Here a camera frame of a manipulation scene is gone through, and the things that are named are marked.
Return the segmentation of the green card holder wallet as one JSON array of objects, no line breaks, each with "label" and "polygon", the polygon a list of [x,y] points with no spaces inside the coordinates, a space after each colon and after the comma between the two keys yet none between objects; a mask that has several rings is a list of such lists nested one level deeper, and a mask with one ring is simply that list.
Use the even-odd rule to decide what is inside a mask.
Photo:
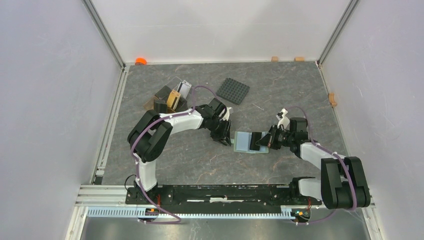
[{"label": "green card holder wallet", "polygon": [[236,153],[247,154],[267,154],[269,149],[267,146],[257,145],[256,142],[267,134],[263,132],[244,132],[236,131],[234,139],[231,140],[233,144],[233,151]]}]

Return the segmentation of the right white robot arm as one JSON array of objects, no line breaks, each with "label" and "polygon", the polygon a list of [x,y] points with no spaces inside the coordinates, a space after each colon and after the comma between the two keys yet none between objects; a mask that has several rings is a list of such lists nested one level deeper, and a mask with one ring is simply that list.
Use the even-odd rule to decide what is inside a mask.
[{"label": "right white robot arm", "polygon": [[354,210],[371,204],[371,194],[362,161],[356,156],[342,156],[309,137],[308,120],[289,119],[288,128],[272,125],[267,134],[254,140],[254,145],[279,150],[282,147],[320,170],[320,178],[295,177],[289,184],[289,199],[302,204],[309,197],[324,203],[328,209]]}]

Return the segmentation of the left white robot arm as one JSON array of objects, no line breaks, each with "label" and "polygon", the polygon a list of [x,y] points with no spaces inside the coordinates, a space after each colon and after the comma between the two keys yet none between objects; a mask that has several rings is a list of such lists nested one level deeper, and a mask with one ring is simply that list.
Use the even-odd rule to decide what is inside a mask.
[{"label": "left white robot arm", "polygon": [[214,98],[208,104],[194,106],[175,113],[158,113],[148,110],[127,137],[131,155],[136,164],[138,197],[145,204],[157,198],[155,186],[156,159],[162,154],[171,135],[188,130],[207,129],[213,141],[230,146],[230,111],[220,100]]}]

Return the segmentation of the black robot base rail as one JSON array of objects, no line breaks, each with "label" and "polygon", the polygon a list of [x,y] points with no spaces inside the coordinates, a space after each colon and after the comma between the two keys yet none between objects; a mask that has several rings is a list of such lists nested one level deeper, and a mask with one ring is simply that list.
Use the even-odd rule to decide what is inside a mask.
[{"label": "black robot base rail", "polygon": [[277,214],[282,206],[320,206],[321,200],[296,195],[287,184],[157,185],[143,195],[137,186],[126,190],[127,205],[154,202],[177,214]]}]

